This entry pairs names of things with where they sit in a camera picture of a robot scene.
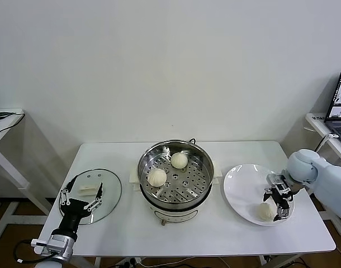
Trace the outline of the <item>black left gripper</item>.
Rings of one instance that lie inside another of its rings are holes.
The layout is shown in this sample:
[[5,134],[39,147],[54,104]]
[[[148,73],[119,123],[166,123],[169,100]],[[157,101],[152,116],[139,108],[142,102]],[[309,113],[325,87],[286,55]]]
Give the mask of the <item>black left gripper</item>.
[[91,211],[97,209],[102,204],[103,183],[100,184],[96,197],[91,203],[70,198],[70,192],[76,179],[77,177],[74,177],[60,190],[61,211],[64,213],[64,216],[58,227],[58,234],[70,238],[77,238],[80,221],[83,218],[89,217]]

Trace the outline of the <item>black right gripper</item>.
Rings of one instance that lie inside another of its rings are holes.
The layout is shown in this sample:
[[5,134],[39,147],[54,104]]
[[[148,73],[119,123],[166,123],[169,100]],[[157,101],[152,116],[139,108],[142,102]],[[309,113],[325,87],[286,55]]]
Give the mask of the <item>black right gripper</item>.
[[264,189],[263,201],[267,201],[271,196],[277,205],[277,214],[273,221],[287,219],[290,212],[289,202],[293,201],[291,188],[285,182],[275,183],[271,188]]

